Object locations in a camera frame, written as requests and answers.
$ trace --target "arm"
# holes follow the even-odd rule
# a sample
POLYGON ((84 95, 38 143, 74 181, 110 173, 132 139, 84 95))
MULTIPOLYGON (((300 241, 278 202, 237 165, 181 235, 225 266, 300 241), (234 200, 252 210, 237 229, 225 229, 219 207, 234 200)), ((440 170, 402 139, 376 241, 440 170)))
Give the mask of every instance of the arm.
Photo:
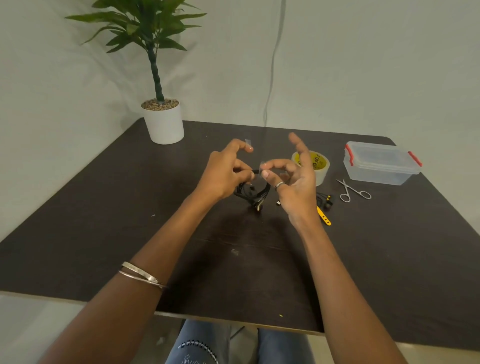
MULTIPOLYGON (((198 224, 218 200, 231 195, 252 169, 237 159, 234 139, 222 152, 213 152, 197 188, 131 263, 166 284, 198 224)), ((44 354, 40 363, 129 363, 142 340, 161 289, 117 273, 83 308, 44 354)))
POLYGON ((315 173, 305 144, 290 133, 302 167, 289 159, 271 160, 262 177, 277 189, 282 207, 297 229, 307 253, 320 302, 325 334, 336 364, 406 364, 394 341, 363 298, 342 264, 316 212, 315 173), (269 169, 287 173, 276 175, 269 169))

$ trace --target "silver ring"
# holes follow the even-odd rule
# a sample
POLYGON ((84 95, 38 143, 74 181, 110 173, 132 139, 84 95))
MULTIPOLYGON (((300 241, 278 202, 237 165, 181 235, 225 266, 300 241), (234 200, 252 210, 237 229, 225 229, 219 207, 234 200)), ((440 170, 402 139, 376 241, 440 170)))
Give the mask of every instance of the silver ring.
POLYGON ((281 186, 281 185, 283 185, 283 184, 286 184, 286 183, 285 183, 285 182, 279 182, 279 183, 277 183, 276 186, 275 186, 275 191, 276 191, 276 189, 277 189, 279 186, 281 186))

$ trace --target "person's right hand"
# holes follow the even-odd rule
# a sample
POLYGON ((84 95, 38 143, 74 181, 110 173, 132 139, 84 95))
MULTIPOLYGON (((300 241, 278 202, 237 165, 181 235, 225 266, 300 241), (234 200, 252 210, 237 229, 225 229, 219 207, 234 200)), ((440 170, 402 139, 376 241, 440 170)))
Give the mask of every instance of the person's right hand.
POLYGON ((262 177, 273 187, 282 181, 286 183, 280 185, 277 192, 290 222, 298 229, 301 224, 320 221, 317 213, 315 172, 307 146, 295 133, 290 133, 288 138, 300 155, 301 166, 290 159, 273 159, 262 164, 260 168, 263 169, 262 177), (278 176, 270 170, 272 168, 279 168, 287 173, 278 176))

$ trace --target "scissors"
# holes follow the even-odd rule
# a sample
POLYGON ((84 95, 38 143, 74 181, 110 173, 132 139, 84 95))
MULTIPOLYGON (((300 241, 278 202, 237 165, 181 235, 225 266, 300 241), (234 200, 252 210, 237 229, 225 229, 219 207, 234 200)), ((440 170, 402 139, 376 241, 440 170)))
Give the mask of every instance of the scissors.
POLYGON ((348 193, 348 189, 351 189, 353 192, 358 193, 360 196, 362 196, 363 198, 366 198, 367 200, 370 200, 372 198, 372 195, 369 194, 367 191, 358 192, 357 190, 354 190, 353 188, 351 188, 349 185, 347 185, 345 183, 344 179, 342 179, 342 181, 340 181, 340 180, 337 180, 337 181, 339 181, 342 185, 345 186, 345 191, 347 192, 346 194, 341 194, 340 195, 340 200, 342 200, 343 202, 350 202, 350 200, 351 200, 350 194, 348 193))

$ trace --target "blue jeans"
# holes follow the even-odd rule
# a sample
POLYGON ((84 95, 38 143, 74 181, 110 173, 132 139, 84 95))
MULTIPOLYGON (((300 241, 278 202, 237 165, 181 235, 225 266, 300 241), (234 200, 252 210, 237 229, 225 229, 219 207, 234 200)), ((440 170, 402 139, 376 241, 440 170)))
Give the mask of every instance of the blue jeans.
MULTIPOLYGON (((230 325, 186 320, 165 364, 228 364, 230 325)), ((314 364, 307 337, 258 329, 258 364, 314 364)))

